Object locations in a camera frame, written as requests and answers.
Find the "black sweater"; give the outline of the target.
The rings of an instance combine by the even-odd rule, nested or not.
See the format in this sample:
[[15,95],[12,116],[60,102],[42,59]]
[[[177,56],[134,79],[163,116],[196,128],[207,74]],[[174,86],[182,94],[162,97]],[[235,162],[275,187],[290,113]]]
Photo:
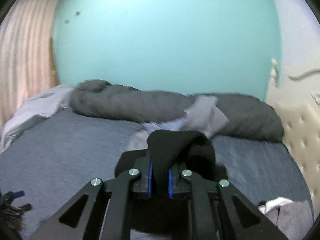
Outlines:
[[133,168],[136,160],[147,154],[152,161],[151,188],[158,191],[148,200],[134,201],[131,226],[143,233],[177,238],[179,231],[186,233],[188,211],[186,201],[169,199],[170,168],[189,169],[211,181],[227,179],[227,170],[216,163],[213,145],[203,133],[157,130],[149,135],[147,146],[141,150],[122,153],[114,175]]

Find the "grey white striped clothes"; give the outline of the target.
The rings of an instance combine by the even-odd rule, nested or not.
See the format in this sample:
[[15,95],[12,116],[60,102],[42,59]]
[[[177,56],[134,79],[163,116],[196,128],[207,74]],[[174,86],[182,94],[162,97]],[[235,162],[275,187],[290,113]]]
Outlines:
[[307,200],[294,202],[278,197],[259,203],[258,209],[289,240],[303,239],[313,225],[313,216]]

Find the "blue patterned bed sheet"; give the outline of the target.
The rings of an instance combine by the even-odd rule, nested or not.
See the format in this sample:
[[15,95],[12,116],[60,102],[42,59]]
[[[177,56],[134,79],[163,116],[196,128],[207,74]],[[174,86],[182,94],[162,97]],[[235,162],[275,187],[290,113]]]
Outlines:
[[[24,191],[15,205],[33,207],[23,217],[22,238],[28,239],[92,178],[112,179],[139,128],[135,122],[89,118],[64,109],[25,131],[1,154],[1,190]],[[231,183],[254,205],[277,197],[311,200],[283,144],[222,135],[212,144]]]

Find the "blue patterned garment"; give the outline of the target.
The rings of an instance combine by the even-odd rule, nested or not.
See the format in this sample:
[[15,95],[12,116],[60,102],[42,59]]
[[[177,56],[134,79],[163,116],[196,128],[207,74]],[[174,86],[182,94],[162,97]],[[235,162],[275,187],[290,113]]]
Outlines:
[[146,122],[143,127],[146,131],[152,133],[157,130],[180,131],[185,123],[185,118],[178,118],[167,122]]

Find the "grey crumpled garment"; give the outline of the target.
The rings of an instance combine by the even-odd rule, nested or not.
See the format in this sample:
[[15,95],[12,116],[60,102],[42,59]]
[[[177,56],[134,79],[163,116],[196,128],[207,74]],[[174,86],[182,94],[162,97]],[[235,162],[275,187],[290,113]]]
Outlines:
[[[200,95],[195,102],[183,113],[186,121],[180,131],[195,130],[203,133],[208,139],[219,133],[229,124],[229,119],[217,107],[218,98],[215,96]],[[147,138],[151,133],[142,125],[129,140],[128,151],[142,150],[148,147]]]

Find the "dark grey rolled duvet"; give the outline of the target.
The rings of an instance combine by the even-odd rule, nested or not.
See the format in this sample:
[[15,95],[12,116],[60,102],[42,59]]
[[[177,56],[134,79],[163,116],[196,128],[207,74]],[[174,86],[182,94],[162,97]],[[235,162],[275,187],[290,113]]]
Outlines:
[[[230,121],[221,135],[280,142],[284,129],[274,109],[259,99],[243,94],[215,93],[217,107]],[[104,80],[81,83],[71,93],[75,113],[134,122],[165,122],[182,117],[196,101],[195,95],[165,91],[141,91],[112,85]]]

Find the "light grey pillow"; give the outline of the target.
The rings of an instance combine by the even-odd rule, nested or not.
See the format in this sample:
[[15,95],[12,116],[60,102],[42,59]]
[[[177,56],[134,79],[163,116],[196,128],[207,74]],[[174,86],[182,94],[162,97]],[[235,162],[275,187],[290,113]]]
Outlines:
[[73,88],[58,85],[24,100],[14,116],[5,123],[1,136],[4,152],[26,130],[69,107]]

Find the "beige tufted headboard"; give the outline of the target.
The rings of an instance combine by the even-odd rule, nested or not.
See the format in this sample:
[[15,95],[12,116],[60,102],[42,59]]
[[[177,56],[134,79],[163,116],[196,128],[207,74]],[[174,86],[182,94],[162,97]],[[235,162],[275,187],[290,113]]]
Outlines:
[[319,68],[302,67],[280,82],[278,63],[271,60],[266,103],[284,128],[283,144],[297,163],[319,215]]

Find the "pink curtain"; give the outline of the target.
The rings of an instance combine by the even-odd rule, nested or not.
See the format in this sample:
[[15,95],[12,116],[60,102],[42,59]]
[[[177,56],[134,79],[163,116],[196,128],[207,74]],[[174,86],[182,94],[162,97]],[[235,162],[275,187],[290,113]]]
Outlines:
[[1,125],[25,99],[58,85],[53,24],[59,0],[16,0],[1,23]]

